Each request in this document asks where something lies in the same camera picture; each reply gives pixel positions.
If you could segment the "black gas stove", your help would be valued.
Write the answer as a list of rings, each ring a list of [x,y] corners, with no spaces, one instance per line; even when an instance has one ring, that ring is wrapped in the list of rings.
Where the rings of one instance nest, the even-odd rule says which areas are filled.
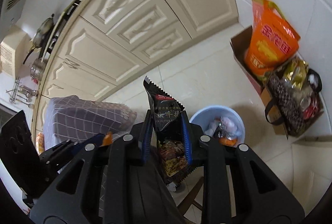
[[[43,52],[40,52],[39,59],[41,59],[42,62],[46,61],[46,58],[48,57],[48,54],[51,54],[53,51],[53,48],[64,28],[64,26],[67,24],[69,18],[73,14],[73,12],[76,10],[76,8],[80,5],[81,0],[73,0],[61,13],[58,21],[55,23],[55,26],[53,27],[50,37],[46,43],[45,49]]]

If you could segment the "crushed orange soda can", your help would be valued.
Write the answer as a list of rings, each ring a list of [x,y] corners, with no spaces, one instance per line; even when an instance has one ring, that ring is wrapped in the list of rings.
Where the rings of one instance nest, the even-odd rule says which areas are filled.
[[[221,138],[219,138],[219,142],[222,145],[234,147],[236,145],[236,143],[237,143],[237,138],[228,139],[226,137],[221,137]]]

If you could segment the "grey checkered tablecloth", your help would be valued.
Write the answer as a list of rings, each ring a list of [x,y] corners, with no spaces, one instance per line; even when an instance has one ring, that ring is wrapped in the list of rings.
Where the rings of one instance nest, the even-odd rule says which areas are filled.
[[[68,139],[83,142],[109,132],[115,141],[130,132],[136,118],[137,112],[124,104],[84,100],[76,95],[51,98],[44,114],[44,148]]]

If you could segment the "black patterned tote bag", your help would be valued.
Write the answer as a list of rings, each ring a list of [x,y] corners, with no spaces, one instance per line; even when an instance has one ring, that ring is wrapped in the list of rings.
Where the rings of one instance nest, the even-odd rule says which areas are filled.
[[[301,136],[322,114],[320,75],[298,56],[275,69],[265,89],[271,97],[265,107],[266,120],[282,126],[287,137]]]

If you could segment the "light blue trash bin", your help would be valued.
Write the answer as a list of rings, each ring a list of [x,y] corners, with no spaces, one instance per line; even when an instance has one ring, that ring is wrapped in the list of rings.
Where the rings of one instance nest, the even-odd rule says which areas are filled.
[[[236,148],[244,143],[245,127],[239,114],[226,106],[212,105],[198,110],[190,123],[200,126],[198,140],[208,143],[215,139],[220,144]]]

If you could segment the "dark wooden chair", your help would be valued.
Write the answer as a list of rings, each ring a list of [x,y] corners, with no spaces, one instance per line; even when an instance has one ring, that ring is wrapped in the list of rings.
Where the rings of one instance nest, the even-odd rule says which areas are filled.
[[[202,176],[195,184],[195,186],[191,189],[191,191],[187,194],[187,196],[183,199],[183,201],[177,206],[177,209],[179,210],[181,215],[184,216],[191,206],[196,207],[201,212],[203,211],[203,206],[195,200],[203,185],[204,177]]]

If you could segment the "hanging utensil rail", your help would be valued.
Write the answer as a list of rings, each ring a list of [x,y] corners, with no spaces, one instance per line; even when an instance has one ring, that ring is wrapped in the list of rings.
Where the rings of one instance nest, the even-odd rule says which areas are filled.
[[[34,108],[33,100],[39,95],[38,90],[31,89],[22,84],[19,77],[16,78],[13,88],[11,90],[6,90],[6,93],[9,95],[9,103],[22,103],[30,109]]]

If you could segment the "pink white plastic bag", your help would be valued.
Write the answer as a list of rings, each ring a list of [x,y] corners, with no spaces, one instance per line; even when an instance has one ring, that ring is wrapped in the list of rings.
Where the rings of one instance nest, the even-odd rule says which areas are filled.
[[[205,135],[228,139],[237,138],[237,125],[228,117],[217,117],[209,123],[208,129],[204,132]]]

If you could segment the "black snack wrapper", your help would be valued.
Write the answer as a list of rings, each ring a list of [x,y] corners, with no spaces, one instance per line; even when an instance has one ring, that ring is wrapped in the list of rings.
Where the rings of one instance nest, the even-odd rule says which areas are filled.
[[[148,77],[144,78],[143,85],[148,94],[161,163],[165,175],[172,177],[187,166],[181,119],[184,106]]]

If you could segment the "stainless steel stockpot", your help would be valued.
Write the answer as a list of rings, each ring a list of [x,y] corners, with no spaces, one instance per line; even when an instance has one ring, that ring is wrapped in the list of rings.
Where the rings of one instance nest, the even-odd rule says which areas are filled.
[[[37,81],[42,80],[47,62],[48,62],[47,59],[42,59],[42,58],[34,60],[32,67],[30,68],[30,77],[32,80],[34,79]]]

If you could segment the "person dark trouser leg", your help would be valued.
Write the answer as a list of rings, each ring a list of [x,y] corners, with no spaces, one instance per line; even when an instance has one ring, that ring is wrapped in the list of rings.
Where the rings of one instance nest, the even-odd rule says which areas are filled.
[[[153,157],[145,162],[134,157],[109,158],[99,217],[103,223],[186,223]]]

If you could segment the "cream lower cabinets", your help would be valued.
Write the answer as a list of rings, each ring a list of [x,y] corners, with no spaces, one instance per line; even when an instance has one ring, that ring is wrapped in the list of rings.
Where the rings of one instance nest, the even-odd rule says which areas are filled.
[[[51,98],[104,100],[237,21],[235,0],[83,0],[46,61],[32,134]]]

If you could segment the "orange rice bag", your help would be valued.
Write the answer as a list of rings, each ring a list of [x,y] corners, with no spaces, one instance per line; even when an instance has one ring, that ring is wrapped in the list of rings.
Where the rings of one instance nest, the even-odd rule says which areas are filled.
[[[273,1],[251,1],[253,31],[244,62],[258,80],[264,81],[297,52],[300,35]]]

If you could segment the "white orange plastic bag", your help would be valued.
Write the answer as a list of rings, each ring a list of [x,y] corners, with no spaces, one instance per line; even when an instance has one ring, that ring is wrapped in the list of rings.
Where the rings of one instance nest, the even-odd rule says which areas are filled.
[[[41,155],[45,151],[44,147],[44,134],[42,132],[39,132],[36,135],[35,139],[35,149],[39,155]]]

